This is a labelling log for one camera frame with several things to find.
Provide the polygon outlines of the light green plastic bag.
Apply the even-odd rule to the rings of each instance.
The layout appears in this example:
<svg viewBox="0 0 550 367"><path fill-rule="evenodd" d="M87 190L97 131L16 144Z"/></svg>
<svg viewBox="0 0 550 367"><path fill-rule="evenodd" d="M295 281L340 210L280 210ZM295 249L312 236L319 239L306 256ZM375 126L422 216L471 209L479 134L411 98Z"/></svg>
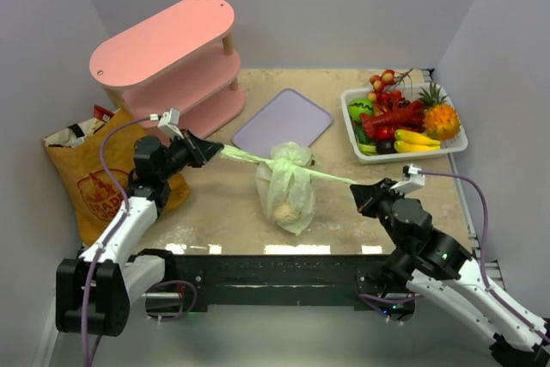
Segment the light green plastic bag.
<svg viewBox="0 0 550 367"><path fill-rule="evenodd" d="M224 146L221 156L257 165L255 183L266 220L293 235L300 235L315 217L315 180L354 182L316 170L312 150L295 142L273 147L267 158L231 145Z"/></svg>

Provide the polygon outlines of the red Chuba chips bag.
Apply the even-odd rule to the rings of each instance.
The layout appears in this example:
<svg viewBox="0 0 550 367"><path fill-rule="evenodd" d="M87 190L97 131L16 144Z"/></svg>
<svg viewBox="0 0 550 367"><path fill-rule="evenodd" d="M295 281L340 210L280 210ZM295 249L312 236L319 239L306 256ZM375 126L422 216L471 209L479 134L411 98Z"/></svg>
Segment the red Chuba chips bag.
<svg viewBox="0 0 550 367"><path fill-rule="evenodd" d="M94 105L94 117L102 122L109 122L114 116L114 113L101 107L99 105Z"/></svg>

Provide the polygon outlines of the brown Trader Joe's bag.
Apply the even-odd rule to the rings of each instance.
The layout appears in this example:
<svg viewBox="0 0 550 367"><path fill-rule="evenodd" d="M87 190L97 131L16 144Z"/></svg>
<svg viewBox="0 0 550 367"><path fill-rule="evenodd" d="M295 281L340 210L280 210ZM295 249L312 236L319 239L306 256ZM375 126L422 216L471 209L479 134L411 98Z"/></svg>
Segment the brown Trader Joe's bag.
<svg viewBox="0 0 550 367"><path fill-rule="evenodd" d="M100 160L100 147L107 134L131 120L120 109L107 123L95 117L70 125L43 139L46 153L64 182L75 208L79 236L85 246L92 245L112 221L123 202L113 180L127 186L133 168L133 145L146 135L139 125L129 125L107 141L104 158L108 175Z"/></svg>

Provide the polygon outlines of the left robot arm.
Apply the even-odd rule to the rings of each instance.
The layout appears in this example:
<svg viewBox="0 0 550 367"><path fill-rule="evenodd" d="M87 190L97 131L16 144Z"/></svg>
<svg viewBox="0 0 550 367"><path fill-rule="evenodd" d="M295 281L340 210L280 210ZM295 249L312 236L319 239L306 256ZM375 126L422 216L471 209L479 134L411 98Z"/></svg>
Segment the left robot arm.
<svg viewBox="0 0 550 367"><path fill-rule="evenodd" d="M183 168L201 168L223 149L188 130L176 132L169 145L155 136L134 144L134 168L113 221L76 259L63 260L56 271L55 321L58 331L116 337L131 306L162 282L168 254L131 255L145 231L168 202L168 181Z"/></svg>

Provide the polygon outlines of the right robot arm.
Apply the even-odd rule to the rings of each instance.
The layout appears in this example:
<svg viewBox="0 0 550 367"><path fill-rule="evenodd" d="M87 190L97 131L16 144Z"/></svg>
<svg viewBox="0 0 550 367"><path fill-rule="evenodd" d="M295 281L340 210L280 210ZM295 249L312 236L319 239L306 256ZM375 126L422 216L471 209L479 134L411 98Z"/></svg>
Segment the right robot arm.
<svg viewBox="0 0 550 367"><path fill-rule="evenodd" d="M350 186L358 212L378 219L395 245L383 275L412 300L430 301L469 327L500 365L547 366L549 321L513 299L479 259L433 225L409 196L424 185L425 174L409 170L401 181Z"/></svg>

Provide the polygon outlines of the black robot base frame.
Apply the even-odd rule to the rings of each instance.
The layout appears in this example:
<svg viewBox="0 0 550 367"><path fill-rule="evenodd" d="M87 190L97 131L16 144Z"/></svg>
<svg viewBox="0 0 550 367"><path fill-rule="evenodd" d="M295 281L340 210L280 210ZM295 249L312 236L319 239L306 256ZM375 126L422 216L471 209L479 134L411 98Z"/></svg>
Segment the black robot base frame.
<svg viewBox="0 0 550 367"><path fill-rule="evenodd" d="M183 255L167 252L165 279L143 297L145 311L172 317L185 310L205 312L214 305L338 306L366 310L366 294L382 297L385 315L404 320L415 310L401 304L411 294L382 275L386 255L275 254Z"/></svg>

